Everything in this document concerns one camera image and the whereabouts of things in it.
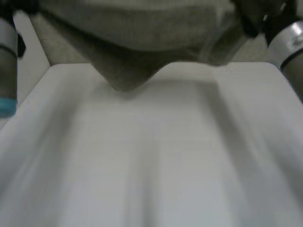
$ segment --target table surface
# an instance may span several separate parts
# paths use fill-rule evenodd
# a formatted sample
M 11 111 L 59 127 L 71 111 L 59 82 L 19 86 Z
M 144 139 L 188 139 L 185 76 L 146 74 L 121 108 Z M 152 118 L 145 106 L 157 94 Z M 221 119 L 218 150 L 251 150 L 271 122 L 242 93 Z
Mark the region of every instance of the table surface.
M 302 226 L 302 116 L 267 63 L 51 67 L 0 130 L 0 225 Z

